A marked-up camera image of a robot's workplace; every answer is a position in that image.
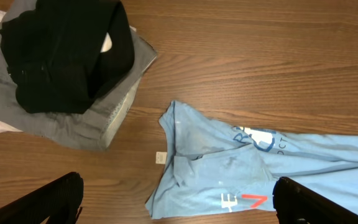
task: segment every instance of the black object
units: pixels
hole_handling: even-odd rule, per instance
[[[17,102],[28,113],[84,113],[134,64],[120,1],[38,0],[0,33]],[[100,53],[107,33],[112,47]]]
[[[288,177],[277,181],[273,206],[280,224],[358,224],[358,215]]]
[[[81,212],[84,182],[71,172],[0,208],[0,223],[74,224]]]

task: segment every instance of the wrinkled fabric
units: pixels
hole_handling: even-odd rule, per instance
[[[274,211],[273,188],[283,176],[358,214],[358,136],[231,126],[179,101],[160,124],[167,163],[146,203],[153,219]]]
[[[28,113],[83,114],[132,68],[134,43],[120,1],[37,0],[3,21],[0,48]],[[101,53],[109,34],[114,47]]]
[[[0,10],[0,22],[2,21],[5,14],[6,14],[6,12]],[[106,34],[106,38],[104,40],[104,44],[101,49],[101,52],[107,51],[108,48],[111,47],[111,44],[112,44],[111,39],[110,39],[109,35]],[[131,87],[131,89],[128,91],[127,95],[120,102],[119,106],[117,106],[114,109],[113,113],[111,114],[111,117],[109,118],[111,121],[108,123],[109,123],[109,126],[115,127],[115,128],[114,129],[110,128],[109,133],[106,133],[106,139],[104,140],[106,142],[105,144],[108,144],[109,142],[111,142],[112,137],[114,136],[114,134],[118,130],[118,127],[121,125],[122,121],[124,120],[125,115],[126,115],[125,111],[127,111],[129,109],[129,107],[131,107],[131,104],[132,104],[135,94],[136,94],[137,86],[139,85],[139,81],[140,81],[140,79]],[[7,132],[7,131],[21,132],[21,130],[0,121],[0,133]]]
[[[2,21],[33,10],[35,3],[36,0],[15,0]],[[49,138],[63,146],[106,150],[133,102],[136,89],[133,86],[139,84],[141,76],[157,56],[153,48],[134,31],[132,41],[135,49],[134,66],[115,89],[96,100],[84,114],[26,113],[16,101],[16,84],[7,74],[7,65],[0,49],[0,121],[24,132]]]

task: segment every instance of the wood grain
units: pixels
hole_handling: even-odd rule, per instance
[[[7,10],[12,0],[0,0]],[[144,202],[172,100],[231,124],[358,135],[358,1],[123,0],[158,50],[108,152],[0,134],[0,207],[66,174],[85,180],[78,223],[278,223],[273,212],[152,221]]]

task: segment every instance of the small white tag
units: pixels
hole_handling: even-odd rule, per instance
[[[155,154],[155,163],[156,164],[165,164],[167,161],[167,152],[157,152]]]

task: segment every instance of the pile of clothes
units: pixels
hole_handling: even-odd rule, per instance
[[[0,132],[105,150],[156,57],[120,1],[15,0],[0,11]]]

